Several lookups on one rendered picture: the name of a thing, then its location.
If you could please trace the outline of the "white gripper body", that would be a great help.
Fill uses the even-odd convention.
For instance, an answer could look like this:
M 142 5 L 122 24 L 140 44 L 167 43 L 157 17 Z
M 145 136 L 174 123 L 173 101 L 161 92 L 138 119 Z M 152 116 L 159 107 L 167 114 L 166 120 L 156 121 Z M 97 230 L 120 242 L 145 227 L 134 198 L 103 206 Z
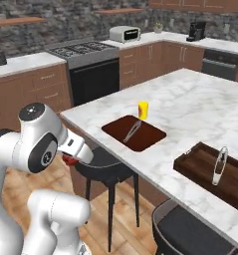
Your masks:
M 79 153 L 77 154 L 77 160 L 83 163 L 89 164 L 94 158 L 94 154 L 89 146 L 84 143 Z

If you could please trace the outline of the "reddish brown tray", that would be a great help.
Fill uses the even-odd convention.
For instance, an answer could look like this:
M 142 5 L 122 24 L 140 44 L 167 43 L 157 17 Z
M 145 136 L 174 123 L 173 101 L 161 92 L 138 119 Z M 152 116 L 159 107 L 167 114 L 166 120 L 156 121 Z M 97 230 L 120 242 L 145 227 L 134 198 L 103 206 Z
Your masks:
M 102 130 L 133 151 L 141 152 L 166 137 L 166 132 L 146 122 L 142 122 L 139 129 L 124 142 L 127 133 L 137 121 L 134 116 L 124 116 L 102 126 Z

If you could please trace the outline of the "dark brown wooden tray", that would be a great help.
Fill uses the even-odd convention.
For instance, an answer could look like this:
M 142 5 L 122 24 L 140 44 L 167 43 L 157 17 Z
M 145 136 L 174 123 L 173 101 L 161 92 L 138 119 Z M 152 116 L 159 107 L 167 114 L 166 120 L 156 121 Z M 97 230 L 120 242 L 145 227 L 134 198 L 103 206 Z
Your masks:
M 238 209 L 238 160 L 228 156 L 219 183 L 213 185 L 218 153 L 217 149 L 200 141 L 174 161 L 173 169 Z

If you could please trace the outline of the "red round object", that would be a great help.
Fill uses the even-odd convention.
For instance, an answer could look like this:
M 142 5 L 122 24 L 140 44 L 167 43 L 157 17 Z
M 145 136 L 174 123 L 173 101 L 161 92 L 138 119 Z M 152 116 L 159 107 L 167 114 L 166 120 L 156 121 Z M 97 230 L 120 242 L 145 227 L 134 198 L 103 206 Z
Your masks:
M 71 157 L 69 155 L 66 155 L 66 154 L 62 155 L 62 160 L 64 161 L 64 163 L 67 166 L 73 166 L 73 165 L 75 165 L 78 162 L 75 158 L 73 158 L 73 157 Z

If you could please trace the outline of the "black stool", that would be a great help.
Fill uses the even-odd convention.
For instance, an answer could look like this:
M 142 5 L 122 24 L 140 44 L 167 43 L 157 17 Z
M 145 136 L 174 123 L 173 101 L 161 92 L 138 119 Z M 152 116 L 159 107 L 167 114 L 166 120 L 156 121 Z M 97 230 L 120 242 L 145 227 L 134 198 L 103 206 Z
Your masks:
M 238 255 L 238 248 L 171 199 L 155 207 L 151 220 L 155 255 Z
M 108 250 L 111 250 L 116 184 L 130 177 L 133 177 L 134 185 L 136 226 L 139 226 L 138 174 L 100 146 L 93 153 L 94 158 L 89 164 L 77 162 L 75 168 L 86 179 L 86 199 L 91 197 L 92 181 L 101 182 L 109 190 Z

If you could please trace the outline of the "silver tongs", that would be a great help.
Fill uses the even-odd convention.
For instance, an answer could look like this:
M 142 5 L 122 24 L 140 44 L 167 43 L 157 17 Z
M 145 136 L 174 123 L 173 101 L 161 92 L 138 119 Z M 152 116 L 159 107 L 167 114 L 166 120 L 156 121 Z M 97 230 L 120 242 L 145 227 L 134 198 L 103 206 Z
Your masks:
M 123 142 L 127 142 L 134 134 L 135 132 L 140 128 L 141 120 L 137 121 L 130 129 L 130 131 L 127 133 L 126 137 L 124 138 Z

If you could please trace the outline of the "yellow cup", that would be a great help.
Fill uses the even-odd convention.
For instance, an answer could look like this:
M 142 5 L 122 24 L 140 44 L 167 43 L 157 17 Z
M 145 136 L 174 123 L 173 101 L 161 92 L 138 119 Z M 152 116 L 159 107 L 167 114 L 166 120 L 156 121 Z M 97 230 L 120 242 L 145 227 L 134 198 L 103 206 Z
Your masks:
M 146 120 L 148 116 L 148 102 L 138 103 L 138 118 L 140 120 Z

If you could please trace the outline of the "black and grey range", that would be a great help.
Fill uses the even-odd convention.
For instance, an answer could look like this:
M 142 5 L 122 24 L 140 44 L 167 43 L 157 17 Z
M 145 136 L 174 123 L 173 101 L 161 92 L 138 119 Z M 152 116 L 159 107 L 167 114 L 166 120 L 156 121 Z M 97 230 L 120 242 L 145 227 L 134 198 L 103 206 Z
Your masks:
M 92 39 L 46 47 L 67 62 L 75 107 L 119 91 L 119 48 Z

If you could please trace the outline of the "brown base cupboards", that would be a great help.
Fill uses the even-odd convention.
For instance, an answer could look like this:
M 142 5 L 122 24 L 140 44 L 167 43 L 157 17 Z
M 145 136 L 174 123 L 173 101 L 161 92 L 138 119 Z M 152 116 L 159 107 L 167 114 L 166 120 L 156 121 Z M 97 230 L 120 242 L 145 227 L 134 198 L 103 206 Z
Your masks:
M 121 90 L 181 68 L 200 72 L 204 49 L 172 42 L 155 42 L 119 51 Z
M 0 128 L 18 130 L 20 110 L 35 102 L 56 114 L 72 106 L 65 64 L 0 78 Z

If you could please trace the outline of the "white toaster oven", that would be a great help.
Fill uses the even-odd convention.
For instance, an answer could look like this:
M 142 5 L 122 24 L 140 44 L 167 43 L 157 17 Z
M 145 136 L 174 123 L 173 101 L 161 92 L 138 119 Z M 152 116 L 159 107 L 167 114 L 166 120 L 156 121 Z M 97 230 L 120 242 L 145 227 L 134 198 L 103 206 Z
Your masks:
M 110 39 L 112 41 L 127 43 L 138 41 L 141 31 L 137 27 L 132 26 L 115 26 L 110 28 Z

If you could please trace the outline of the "silver utensil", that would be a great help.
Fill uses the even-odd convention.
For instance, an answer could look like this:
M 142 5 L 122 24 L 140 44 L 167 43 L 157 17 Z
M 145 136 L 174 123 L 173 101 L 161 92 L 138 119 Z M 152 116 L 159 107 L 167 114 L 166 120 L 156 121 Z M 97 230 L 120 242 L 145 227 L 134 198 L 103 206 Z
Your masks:
M 226 161 L 228 156 L 228 148 L 226 146 L 223 146 L 218 154 L 218 157 L 215 162 L 214 170 L 213 170 L 213 177 L 212 177 L 212 184 L 217 185 L 221 179 L 221 176 L 223 174 Z

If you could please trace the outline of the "black dishwasher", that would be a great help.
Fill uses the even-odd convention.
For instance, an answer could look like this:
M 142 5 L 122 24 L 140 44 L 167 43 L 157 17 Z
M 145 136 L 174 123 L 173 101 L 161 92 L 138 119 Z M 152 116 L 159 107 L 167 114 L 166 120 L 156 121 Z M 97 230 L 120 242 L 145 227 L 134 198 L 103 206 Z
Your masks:
M 235 81 L 237 71 L 237 54 L 208 49 L 204 51 L 202 73 L 229 81 Z

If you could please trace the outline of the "black coffee machine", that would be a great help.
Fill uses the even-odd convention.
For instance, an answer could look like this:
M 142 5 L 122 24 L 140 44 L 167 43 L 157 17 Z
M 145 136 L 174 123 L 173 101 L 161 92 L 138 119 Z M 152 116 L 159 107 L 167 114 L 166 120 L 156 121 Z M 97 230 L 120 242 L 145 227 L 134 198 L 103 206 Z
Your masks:
M 204 21 L 191 22 L 189 28 L 189 36 L 186 38 L 188 42 L 200 41 L 205 38 L 205 27 Z

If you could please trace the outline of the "wooden wall shelf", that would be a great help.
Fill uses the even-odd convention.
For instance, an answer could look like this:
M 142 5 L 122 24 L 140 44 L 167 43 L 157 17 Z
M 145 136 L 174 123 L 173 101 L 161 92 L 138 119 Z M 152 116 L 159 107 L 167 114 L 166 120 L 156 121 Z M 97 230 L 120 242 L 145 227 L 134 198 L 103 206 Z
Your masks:
M 39 17 L 10 18 L 10 19 L 0 20 L 0 27 L 34 24 L 34 23 L 40 23 L 45 21 L 46 20 L 44 18 L 39 18 Z
M 96 14 L 100 15 L 118 15 L 118 14 L 131 14 L 142 12 L 142 8 L 120 8 L 120 9 L 107 9 L 94 11 Z

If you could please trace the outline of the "brown wall cupboards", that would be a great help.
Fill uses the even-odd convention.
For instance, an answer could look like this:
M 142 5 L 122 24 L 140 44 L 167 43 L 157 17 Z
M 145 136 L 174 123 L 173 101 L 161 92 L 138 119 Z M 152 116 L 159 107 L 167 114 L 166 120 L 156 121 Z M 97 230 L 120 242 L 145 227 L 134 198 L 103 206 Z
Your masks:
M 148 0 L 150 8 L 212 13 L 238 11 L 238 0 Z

